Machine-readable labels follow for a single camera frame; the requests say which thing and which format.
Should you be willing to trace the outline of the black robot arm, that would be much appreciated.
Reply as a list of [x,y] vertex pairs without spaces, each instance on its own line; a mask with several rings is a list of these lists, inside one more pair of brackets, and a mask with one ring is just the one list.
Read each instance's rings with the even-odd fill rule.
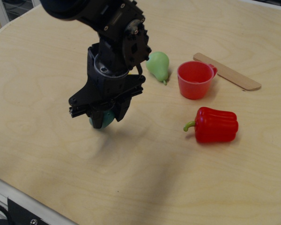
[[43,0],[44,10],[64,20],[78,20],[98,33],[88,48],[87,82],[69,99],[72,117],[87,115],[102,129],[124,118],[131,100],[142,93],[141,63],[151,48],[145,17],[134,0]]

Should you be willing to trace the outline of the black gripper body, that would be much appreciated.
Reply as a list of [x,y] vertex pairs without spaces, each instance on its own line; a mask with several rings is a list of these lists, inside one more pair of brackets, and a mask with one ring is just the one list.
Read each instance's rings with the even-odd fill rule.
[[142,93],[146,78],[141,63],[146,59],[144,43],[96,43],[88,48],[87,82],[69,99],[69,112],[77,117],[87,110],[112,110],[121,95]]

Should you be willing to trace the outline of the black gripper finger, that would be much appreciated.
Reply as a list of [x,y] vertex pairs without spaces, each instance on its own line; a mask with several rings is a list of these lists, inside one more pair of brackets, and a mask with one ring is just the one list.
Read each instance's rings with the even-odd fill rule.
[[132,97],[128,95],[121,95],[115,99],[115,104],[112,108],[112,111],[115,115],[115,119],[117,122],[120,122],[124,118],[130,106],[131,99]]
[[91,124],[95,129],[101,129],[103,126],[104,112],[95,108],[87,110],[87,116],[91,120]]

